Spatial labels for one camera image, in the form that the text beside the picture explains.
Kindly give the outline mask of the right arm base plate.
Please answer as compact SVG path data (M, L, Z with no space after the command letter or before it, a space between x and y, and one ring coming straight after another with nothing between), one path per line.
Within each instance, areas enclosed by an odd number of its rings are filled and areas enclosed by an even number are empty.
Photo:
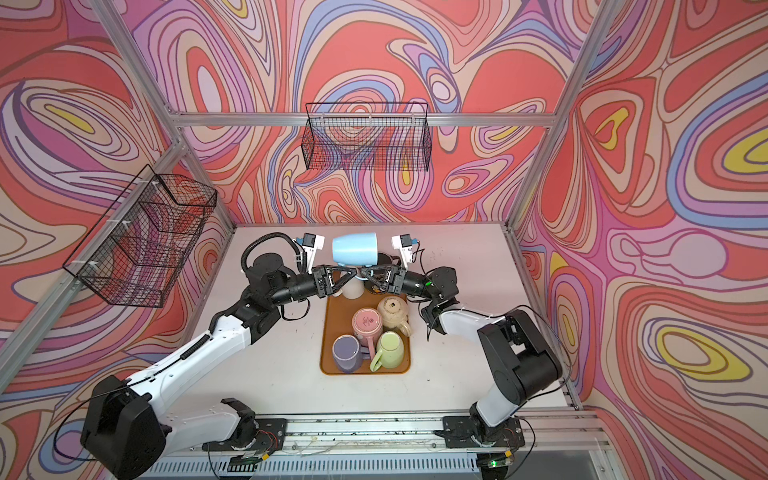
M512 417L489 427L479 417L445 416L442 427L434 433L447 448L505 448L514 452L526 445L520 421Z

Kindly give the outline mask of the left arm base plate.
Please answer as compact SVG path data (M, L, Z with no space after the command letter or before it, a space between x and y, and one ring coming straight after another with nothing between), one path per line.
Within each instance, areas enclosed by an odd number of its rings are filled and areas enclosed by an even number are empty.
M283 448L288 420L286 418L257 418L238 425L227 440L206 442L206 452L274 453Z

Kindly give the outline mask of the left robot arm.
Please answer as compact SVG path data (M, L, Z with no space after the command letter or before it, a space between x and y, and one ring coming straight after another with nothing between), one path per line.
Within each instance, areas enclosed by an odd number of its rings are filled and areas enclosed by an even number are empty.
M171 418L169 410L218 365L264 337L285 305L331 296L357 273L329 265L294 272L276 253L241 267L247 288L206 332L154 365L124 380L111 375L94 388L80 444L116 478L135 479L162 456L201 444L251 448L259 431L255 414L233 397L187 417Z

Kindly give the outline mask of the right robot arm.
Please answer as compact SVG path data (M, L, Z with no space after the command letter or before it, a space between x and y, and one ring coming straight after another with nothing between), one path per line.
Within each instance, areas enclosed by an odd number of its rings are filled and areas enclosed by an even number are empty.
M460 305L456 270L442 266L420 274L397 265L363 267L363 278L383 293L425 300L419 311L429 332L476 341L493 386L469 410L474 435L498 429L534 396L559 381L563 366L531 316L520 308L483 314Z

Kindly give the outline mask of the white mug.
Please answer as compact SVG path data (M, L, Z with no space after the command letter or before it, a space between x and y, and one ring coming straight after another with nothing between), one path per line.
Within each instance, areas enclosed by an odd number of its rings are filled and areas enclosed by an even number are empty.
M357 277L350 279L341 289L342 296L348 300L358 299L364 292L364 281Z

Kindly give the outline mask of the brown wooden tray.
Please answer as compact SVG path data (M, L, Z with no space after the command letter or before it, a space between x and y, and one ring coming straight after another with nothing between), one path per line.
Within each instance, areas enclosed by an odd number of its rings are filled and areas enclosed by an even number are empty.
M338 367L333 356L333 345L338 337L343 335L352 335L360 343L362 353L362 365L352 375L401 375L406 373L412 364L411 343L407 336L395 328L394 331L403 341L404 358L402 362L394 368L379 368L376 372L370 370L370 350L368 341L356 334L353 328L353 317L358 310L370 308L376 310L378 305L388 297L388 294L375 294L365 291L357 299L347 299L344 296L330 297L327 302L323 336L321 343L321 354L319 357L319 368L321 372L328 376L343 375L344 372Z

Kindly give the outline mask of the light blue mug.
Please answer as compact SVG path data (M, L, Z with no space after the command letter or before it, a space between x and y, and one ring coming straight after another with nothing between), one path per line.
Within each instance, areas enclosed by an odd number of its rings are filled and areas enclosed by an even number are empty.
M332 242L333 260L342 266L369 267L378 263L378 239L375 233L340 236Z

